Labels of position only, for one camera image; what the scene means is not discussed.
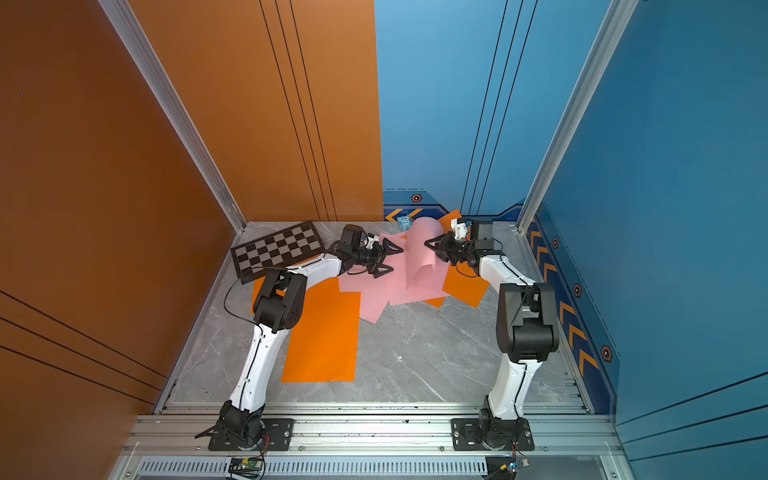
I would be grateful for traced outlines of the pink paper top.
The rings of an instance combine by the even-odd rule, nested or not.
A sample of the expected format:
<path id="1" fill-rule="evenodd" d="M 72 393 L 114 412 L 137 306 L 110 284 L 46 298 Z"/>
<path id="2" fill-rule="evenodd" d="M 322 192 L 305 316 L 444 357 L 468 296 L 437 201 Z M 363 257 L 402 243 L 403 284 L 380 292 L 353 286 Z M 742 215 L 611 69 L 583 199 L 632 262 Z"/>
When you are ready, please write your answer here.
<path id="1" fill-rule="evenodd" d="M 440 260 L 426 242 L 444 234 L 442 224 L 434 218 L 417 218 L 406 234 L 405 281 L 408 290 L 441 290 L 449 264 Z"/>

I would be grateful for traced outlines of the orange paper front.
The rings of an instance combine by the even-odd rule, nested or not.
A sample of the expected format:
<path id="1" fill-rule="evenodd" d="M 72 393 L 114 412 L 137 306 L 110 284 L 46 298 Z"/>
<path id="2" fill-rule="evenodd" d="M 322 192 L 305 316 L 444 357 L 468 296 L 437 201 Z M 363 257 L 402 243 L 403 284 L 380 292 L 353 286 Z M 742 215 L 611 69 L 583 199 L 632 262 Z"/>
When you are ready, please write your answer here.
<path id="1" fill-rule="evenodd" d="M 352 382 L 355 379 L 360 294 L 340 290 L 332 278 L 311 287 L 291 330 L 284 383 Z"/>

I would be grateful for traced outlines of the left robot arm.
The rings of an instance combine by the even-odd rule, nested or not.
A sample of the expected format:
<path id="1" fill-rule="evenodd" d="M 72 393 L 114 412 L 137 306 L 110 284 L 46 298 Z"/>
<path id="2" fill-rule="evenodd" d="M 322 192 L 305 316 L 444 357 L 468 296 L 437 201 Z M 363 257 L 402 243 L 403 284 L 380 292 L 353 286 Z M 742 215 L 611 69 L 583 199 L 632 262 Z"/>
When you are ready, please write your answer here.
<path id="1" fill-rule="evenodd" d="M 349 272 L 378 279 L 394 271 L 388 263 L 391 258 L 403 259 L 404 248 L 347 224 L 338 240 L 328 248 L 311 250 L 306 261 L 264 267 L 252 317 L 246 320 L 254 326 L 254 333 L 243 370 L 214 426 L 198 435 L 210 439 L 211 451 L 253 451 L 269 446 L 262 420 L 268 381 L 281 345 L 302 317 L 307 290 Z"/>

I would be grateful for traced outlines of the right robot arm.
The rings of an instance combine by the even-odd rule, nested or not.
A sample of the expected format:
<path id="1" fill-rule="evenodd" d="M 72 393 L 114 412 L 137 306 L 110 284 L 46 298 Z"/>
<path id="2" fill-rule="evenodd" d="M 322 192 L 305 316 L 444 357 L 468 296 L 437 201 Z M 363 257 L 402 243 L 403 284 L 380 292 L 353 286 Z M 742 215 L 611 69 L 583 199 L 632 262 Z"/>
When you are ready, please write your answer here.
<path id="1" fill-rule="evenodd" d="M 513 265 L 493 237 L 490 221 L 460 218 L 451 231 L 424 242 L 453 266 L 461 263 L 498 294 L 495 324 L 501 362 L 477 418 L 451 421 L 456 451 L 532 451 L 535 444 L 524 406 L 535 374 L 559 348 L 556 293 Z"/>

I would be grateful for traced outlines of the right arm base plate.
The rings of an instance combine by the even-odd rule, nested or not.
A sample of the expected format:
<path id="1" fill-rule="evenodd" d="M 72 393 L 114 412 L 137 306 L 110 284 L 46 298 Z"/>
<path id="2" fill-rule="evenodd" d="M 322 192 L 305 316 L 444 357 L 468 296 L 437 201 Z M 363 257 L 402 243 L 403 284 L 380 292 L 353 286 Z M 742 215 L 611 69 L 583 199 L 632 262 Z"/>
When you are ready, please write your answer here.
<path id="1" fill-rule="evenodd" d="M 456 451 L 522 451 L 535 449 L 527 419 L 483 420 L 453 418 L 450 421 L 453 449 Z"/>

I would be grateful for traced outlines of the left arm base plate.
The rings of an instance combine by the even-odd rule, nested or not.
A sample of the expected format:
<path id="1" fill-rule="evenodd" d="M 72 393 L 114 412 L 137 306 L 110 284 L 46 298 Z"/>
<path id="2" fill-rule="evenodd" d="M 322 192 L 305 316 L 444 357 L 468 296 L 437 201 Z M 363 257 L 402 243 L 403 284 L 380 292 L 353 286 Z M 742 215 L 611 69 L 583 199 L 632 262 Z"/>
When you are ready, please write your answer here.
<path id="1" fill-rule="evenodd" d="M 240 432 L 218 422 L 209 431 L 210 451 L 284 452 L 293 438 L 294 420 L 267 418 L 251 421 Z"/>

